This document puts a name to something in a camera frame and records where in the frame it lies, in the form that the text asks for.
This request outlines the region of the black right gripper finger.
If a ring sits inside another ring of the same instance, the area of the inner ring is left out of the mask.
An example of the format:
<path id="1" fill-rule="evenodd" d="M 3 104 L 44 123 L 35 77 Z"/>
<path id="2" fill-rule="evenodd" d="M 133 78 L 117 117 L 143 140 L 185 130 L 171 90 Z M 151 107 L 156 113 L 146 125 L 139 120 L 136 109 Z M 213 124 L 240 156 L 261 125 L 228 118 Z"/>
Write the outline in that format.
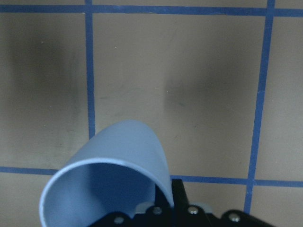
<path id="1" fill-rule="evenodd" d="M 184 210 L 189 206 L 186 190 L 181 179 L 172 179 L 171 181 L 174 210 Z"/>

